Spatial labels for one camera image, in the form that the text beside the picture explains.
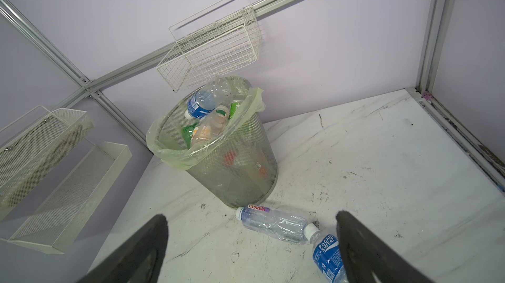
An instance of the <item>metal mesh wastebasket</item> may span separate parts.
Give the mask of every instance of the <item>metal mesh wastebasket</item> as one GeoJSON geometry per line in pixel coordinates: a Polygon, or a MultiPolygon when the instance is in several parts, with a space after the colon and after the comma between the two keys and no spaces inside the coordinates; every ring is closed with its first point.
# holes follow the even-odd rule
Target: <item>metal mesh wastebasket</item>
{"type": "MultiPolygon", "coordinates": [[[[195,122],[184,116],[187,102],[195,92],[174,107],[159,129],[170,135],[180,149],[188,149],[181,129],[195,122]]],[[[222,104],[230,106],[231,98],[222,104]]],[[[187,172],[232,208],[260,203],[267,198],[277,181],[278,168],[258,114],[187,172]]]]}

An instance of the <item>wire handle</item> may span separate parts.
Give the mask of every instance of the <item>wire handle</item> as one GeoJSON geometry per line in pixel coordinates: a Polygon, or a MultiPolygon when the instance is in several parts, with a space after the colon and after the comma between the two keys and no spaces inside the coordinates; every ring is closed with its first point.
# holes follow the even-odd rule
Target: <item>wire handle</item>
{"type": "MultiPolygon", "coordinates": [[[[181,21],[179,21],[179,22],[177,22],[177,23],[175,23],[175,24],[171,25],[170,27],[168,27],[168,30],[170,31],[170,34],[172,34],[172,37],[174,38],[174,40],[175,40],[175,41],[177,41],[177,39],[175,38],[174,33],[173,33],[173,31],[172,31],[172,28],[173,28],[174,26],[176,26],[176,25],[178,25],[179,23],[184,22],[184,21],[186,21],[186,20],[188,20],[188,19],[190,19],[190,18],[194,17],[195,15],[197,15],[197,14],[199,14],[199,13],[201,13],[201,12],[205,11],[206,9],[209,9],[209,8],[211,8],[211,7],[215,6],[216,4],[218,4],[218,3],[220,3],[220,2],[223,2],[223,1],[224,1],[224,0],[219,0],[218,2],[214,2],[214,3],[212,3],[210,6],[208,6],[208,7],[206,7],[206,8],[203,8],[203,9],[201,9],[200,11],[196,12],[195,14],[192,14],[192,15],[190,15],[189,17],[185,18],[184,20],[181,20],[181,21]]],[[[250,5],[251,7],[252,7],[252,5],[253,5],[253,4],[252,4],[252,2],[251,2],[251,0],[249,0],[249,5],[250,5]]]]}

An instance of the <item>trash bag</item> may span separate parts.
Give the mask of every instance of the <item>trash bag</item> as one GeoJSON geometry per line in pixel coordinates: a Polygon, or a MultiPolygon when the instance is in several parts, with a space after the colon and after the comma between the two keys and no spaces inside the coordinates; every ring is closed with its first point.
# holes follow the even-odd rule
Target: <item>trash bag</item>
{"type": "MultiPolygon", "coordinates": [[[[231,134],[247,122],[256,112],[261,112],[265,109],[265,104],[262,101],[263,90],[260,88],[251,88],[249,82],[242,77],[230,76],[226,79],[230,84],[232,95],[238,93],[243,95],[245,99],[237,108],[223,132],[216,139],[209,141],[203,146],[196,144],[189,149],[187,148],[182,136],[182,129],[194,124],[196,120],[187,120],[184,112],[187,109],[188,100],[196,91],[179,102],[168,114],[153,122],[146,135],[146,140],[149,149],[163,162],[175,169],[188,170],[224,143],[231,134]]],[[[227,102],[222,104],[230,106],[232,95],[228,96],[227,102]]]]}

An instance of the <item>crushed plastic bottle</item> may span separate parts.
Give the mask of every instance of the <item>crushed plastic bottle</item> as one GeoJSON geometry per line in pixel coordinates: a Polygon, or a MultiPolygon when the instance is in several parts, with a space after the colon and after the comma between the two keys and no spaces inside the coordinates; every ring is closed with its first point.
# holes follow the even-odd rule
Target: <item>crushed plastic bottle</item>
{"type": "Polygon", "coordinates": [[[200,122],[199,126],[193,129],[191,146],[196,143],[211,141],[219,136],[228,123],[229,116],[230,110],[227,107],[218,106],[200,122]]]}
{"type": "Polygon", "coordinates": [[[293,244],[306,242],[304,228],[308,222],[303,217],[253,204],[237,208],[235,216],[247,229],[293,244]]]}
{"type": "Polygon", "coordinates": [[[313,244],[312,260],[328,282],[348,283],[336,234],[321,231],[311,223],[305,227],[304,235],[313,244]]]}
{"type": "Polygon", "coordinates": [[[184,116],[188,120],[205,117],[222,103],[230,95],[230,92],[230,85],[226,78],[215,78],[189,99],[188,109],[184,112],[184,116]]]}

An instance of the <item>white wire basket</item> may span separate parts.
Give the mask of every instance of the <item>white wire basket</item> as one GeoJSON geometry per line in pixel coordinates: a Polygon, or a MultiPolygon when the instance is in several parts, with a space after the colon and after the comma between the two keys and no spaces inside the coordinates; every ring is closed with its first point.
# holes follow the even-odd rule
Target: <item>white wire basket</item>
{"type": "Polygon", "coordinates": [[[215,76],[225,75],[257,61],[262,35],[250,0],[246,8],[181,39],[175,38],[173,27],[194,21],[197,15],[223,1],[227,0],[220,0],[170,27],[176,45],[165,55],[156,70],[174,92],[205,84],[215,76]]]}
{"type": "Polygon", "coordinates": [[[4,137],[0,148],[0,220],[93,127],[92,119],[85,111],[62,108],[51,112],[38,106],[0,130],[0,136],[4,137]]]}
{"type": "Polygon", "coordinates": [[[8,242],[48,254],[65,253],[131,156],[127,145],[93,146],[8,242]]]}

